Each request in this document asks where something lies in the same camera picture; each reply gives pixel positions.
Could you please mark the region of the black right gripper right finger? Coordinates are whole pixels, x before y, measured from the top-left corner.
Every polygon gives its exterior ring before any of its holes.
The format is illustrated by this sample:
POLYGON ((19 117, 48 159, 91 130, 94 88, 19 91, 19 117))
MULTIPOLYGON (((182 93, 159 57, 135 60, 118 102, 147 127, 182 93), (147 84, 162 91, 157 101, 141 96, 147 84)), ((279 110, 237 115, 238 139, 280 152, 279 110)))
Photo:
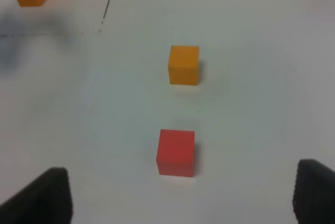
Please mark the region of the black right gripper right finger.
POLYGON ((334 223, 334 171, 314 159, 300 160, 292 204, 298 223, 334 223))

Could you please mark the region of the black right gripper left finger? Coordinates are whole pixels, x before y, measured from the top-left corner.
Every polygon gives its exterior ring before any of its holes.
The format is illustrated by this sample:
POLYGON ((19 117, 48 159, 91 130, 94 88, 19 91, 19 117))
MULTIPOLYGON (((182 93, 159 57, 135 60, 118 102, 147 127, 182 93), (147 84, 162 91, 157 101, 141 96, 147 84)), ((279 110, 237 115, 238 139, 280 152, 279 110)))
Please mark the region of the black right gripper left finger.
POLYGON ((1 204, 1 223, 71 223, 73 202, 66 168, 52 167, 1 204))

